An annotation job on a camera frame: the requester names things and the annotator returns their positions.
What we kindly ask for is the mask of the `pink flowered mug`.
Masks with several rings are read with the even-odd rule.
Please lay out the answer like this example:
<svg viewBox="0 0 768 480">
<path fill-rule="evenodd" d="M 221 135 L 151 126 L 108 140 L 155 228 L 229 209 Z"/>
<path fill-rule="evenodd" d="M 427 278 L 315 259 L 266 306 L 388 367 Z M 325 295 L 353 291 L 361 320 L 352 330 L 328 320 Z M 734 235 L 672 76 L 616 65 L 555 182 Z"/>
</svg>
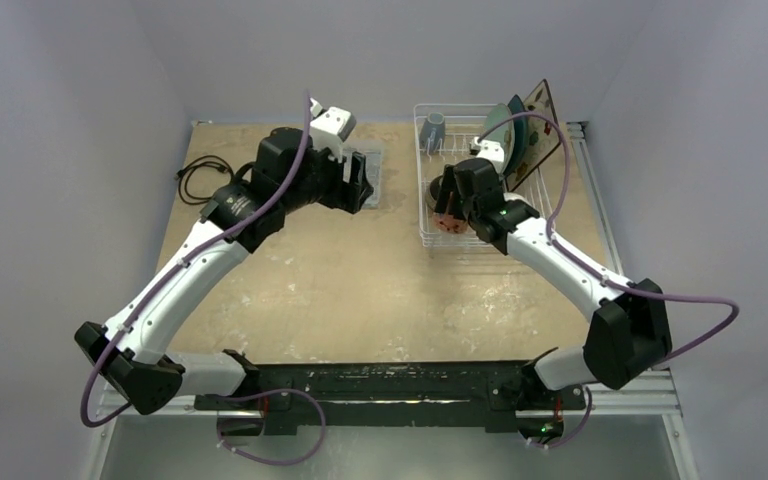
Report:
<svg viewBox="0 0 768 480">
<path fill-rule="evenodd" d="M 467 220 L 463 216 L 454 215 L 451 213 L 437 213 L 432 214 L 433 225 L 444 233 L 460 235 L 470 230 Z"/>
</svg>

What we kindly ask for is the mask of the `grey printed mug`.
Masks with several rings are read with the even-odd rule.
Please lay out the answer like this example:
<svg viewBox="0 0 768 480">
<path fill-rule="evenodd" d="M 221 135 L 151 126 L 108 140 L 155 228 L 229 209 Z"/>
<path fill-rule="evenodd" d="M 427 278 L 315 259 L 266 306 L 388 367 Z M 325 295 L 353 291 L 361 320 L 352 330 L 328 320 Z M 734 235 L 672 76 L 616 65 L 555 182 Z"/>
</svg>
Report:
<svg viewBox="0 0 768 480">
<path fill-rule="evenodd" d="M 420 148 L 429 155 L 437 153 L 444 143 L 445 130 L 445 116 L 440 112 L 429 113 L 420 129 Z"/>
</svg>

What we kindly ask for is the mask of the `light green round plate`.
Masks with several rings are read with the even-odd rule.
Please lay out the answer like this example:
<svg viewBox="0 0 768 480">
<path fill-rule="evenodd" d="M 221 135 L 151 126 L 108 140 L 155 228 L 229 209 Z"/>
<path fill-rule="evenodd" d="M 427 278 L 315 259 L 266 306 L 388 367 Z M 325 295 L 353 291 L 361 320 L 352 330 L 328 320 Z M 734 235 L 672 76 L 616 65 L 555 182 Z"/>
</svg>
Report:
<svg viewBox="0 0 768 480">
<path fill-rule="evenodd" d="M 510 160 L 511 149 L 512 149 L 513 139 L 514 139 L 513 125 L 511 121 L 508 121 L 508 118 L 511 115 L 512 114 L 508 108 L 508 105 L 504 103 L 499 103 L 489 112 L 489 114 L 486 116 L 485 123 L 484 123 L 485 131 L 489 131 L 496 124 L 501 124 L 501 126 L 497 127 L 492 132 L 490 132 L 484 139 L 497 141 L 502 144 L 502 146 L 506 151 L 506 160 L 507 160 L 506 167 Z"/>
</svg>

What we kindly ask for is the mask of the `square floral plate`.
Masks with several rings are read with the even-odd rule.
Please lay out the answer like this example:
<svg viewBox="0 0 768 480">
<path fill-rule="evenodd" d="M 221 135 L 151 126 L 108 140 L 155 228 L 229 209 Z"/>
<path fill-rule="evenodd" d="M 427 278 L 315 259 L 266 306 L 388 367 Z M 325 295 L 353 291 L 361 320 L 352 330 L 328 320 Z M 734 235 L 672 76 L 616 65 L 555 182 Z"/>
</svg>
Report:
<svg viewBox="0 0 768 480">
<path fill-rule="evenodd" d="M 558 122 L 547 79 L 542 79 L 529 95 L 521 99 L 525 105 L 525 111 L 538 112 L 553 122 Z M 519 189 L 526 179 L 532 176 L 538 167 L 561 146 L 557 132 L 546 120 L 537 117 L 525 118 L 528 127 L 525 155 L 516 172 L 506 177 L 509 191 Z"/>
</svg>

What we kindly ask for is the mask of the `brown rimmed beige bowl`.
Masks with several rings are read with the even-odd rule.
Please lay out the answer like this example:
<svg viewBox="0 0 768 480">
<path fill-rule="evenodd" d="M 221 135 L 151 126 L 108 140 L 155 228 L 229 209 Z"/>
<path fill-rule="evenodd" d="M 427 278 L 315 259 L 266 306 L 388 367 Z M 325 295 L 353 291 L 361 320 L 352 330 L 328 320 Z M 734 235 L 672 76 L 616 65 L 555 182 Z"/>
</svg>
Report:
<svg viewBox="0 0 768 480">
<path fill-rule="evenodd" d="M 438 207 L 439 203 L 439 197 L 440 197 L 440 191 L 441 191 L 441 184 L 442 184 L 442 175 L 438 175 L 433 180 L 431 180 L 425 189 L 424 193 L 424 200 L 426 207 L 429 211 L 432 213 L 444 213 L 445 208 Z"/>
</svg>

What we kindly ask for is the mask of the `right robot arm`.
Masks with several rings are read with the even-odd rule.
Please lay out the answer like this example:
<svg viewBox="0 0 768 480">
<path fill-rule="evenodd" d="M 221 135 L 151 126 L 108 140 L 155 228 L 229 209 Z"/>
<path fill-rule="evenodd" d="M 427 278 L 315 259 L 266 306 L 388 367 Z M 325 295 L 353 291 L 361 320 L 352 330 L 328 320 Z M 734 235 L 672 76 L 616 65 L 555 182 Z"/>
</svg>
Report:
<svg viewBox="0 0 768 480">
<path fill-rule="evenodd" d="M 583 345 L 555 349 L 525 368 L 524 399 L 544 407 L 561 389 L 600 383 L 618 390 L 672 351 L 661 288 L 612 272 L 552 232 L 546 218 L 518 194 L 504 190 L 490 161 L 471 158 L 447 165 L 440 178 L 438 211 L 464 219 L 477 237 L 531 268 L 585 317 Z"/>
</svg>

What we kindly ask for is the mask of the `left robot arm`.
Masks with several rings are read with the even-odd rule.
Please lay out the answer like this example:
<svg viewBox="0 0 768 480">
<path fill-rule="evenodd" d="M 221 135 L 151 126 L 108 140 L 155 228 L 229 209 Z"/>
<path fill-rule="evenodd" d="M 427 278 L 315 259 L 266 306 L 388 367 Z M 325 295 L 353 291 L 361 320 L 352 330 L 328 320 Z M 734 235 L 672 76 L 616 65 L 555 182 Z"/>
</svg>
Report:
<svg viewBox="0 0 768 480">
<path fill-rule="evenodd" d="M 187 395 L 220 396 L 244 409 L 257 399 L 255 367 L 243 354 L 173 354 L 168 347 L 208 293 L 280 231 L 286 217 L 321 204 L 355 214 L 372 195 L 366 157 L 335 156 L 295 128 L 262 139 L 254 161 L 220 187 L 182 246 L 147 287 L 103 324 L 86 322 L 76 343 L 97 372 L 142 415 Z"/>
</svg>

